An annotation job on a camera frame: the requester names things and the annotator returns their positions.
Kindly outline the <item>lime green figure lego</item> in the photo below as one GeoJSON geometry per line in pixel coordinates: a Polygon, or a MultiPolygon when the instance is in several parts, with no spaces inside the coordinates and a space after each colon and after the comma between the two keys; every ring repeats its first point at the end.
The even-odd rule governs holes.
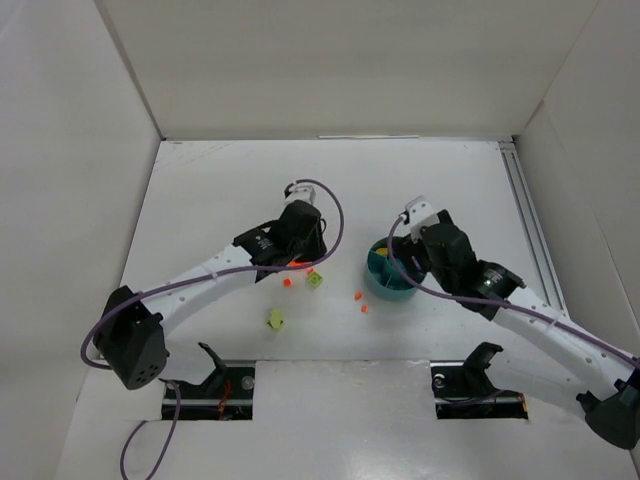
{"type": "Polygon", "coordinates": [[[284,326],[284,316],[280,308],[274,308],[269,312],[266,322],[267,326],[273,331],[280,331],[284,326]]]}

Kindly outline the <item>lime green square lego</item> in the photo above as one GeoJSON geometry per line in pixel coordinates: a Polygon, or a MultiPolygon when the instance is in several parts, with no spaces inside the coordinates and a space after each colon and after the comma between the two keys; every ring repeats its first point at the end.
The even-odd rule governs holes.
{"type": "Polygon", "coordinates": [[[316,290],[323,283],[324,278],[316,271],[312,271],[306,277],[307,285],[312,289],[316,290]]]}

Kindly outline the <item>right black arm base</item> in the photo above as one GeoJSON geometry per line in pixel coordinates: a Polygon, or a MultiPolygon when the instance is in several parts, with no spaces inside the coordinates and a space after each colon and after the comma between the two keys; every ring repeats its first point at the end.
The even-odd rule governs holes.
{"type": "Polygon", "coordinates": [[[609,444],[633,450],[639,442],[639,389],[618,381],[616,393],[605,400],[591,392],[580,393],[576,400],[589,428],[609,444]]]}

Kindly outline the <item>aluminium rail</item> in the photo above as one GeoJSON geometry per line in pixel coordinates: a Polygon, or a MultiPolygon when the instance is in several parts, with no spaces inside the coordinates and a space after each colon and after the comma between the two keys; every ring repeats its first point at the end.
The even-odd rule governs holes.
{"type": "Polygon", "coordinates": [[[564,295],[525,179],[515,142],[513,140],[499,141],[498,150],[503,158],[543,298],[553,307],[565,310],[564,295]]]}

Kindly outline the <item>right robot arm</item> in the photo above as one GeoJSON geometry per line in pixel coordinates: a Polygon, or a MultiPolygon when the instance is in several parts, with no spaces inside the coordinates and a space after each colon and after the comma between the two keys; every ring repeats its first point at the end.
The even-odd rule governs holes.
{"type": "Polygon", "coordinates": [[[638,359],[546,304],[506,267],[478,259],[447,211],[418,202],[395,224],[408,229],[400,241],[387,241],[390,260],[405,278],[431,275],[439,287],[425,293],[515,336],[511,346],[483,343],[467,357],[465,378],[473,387],[522,392],[580,416],[638,412],[638,359]]]}

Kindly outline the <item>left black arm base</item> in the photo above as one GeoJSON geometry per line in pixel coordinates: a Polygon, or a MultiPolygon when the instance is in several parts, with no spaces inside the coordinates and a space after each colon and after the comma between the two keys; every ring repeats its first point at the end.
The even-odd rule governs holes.
{"type": "Polygon", "coordinates": [[[169,357],[160,313],[151,313],[136,300],[112,316],[92,342],[128,390],[156,379],[169,357]]]}

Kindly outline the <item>teal round divided container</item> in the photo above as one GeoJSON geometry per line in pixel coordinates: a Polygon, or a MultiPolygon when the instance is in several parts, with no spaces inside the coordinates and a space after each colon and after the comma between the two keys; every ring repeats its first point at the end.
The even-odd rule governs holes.
{"type": "MultiPolygon", "coordinates": [[[[419,270],[417,261],[412,260],[403,252],[404,245],[405,241],[402,237],[393,237],[394,258],[409,278],[421,284],[426,277],[426,272],[419,270]]],[[[387,238],[374,243],[367,253],[365,273],[367,288],[373,295],[386,301],[408,300],[416,293],[417,289],[398,272],[389,256],[383,257],[376,253],[378,248],[387,248],[387,238]]]]}

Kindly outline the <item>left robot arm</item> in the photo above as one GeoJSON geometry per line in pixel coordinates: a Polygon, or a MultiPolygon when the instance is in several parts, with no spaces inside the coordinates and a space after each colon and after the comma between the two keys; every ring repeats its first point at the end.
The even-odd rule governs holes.
{"type": "Polygon", "coordinates": [[[310,201],[287,201],[278,219],[237,236],[214,257],[170,281],[172,290],[145,298],[142,304],[161,316],[160,325],[169,334],[211,303],[292,261],[321,259],[327,253],[322,225],[321,213],[310,201]]]}

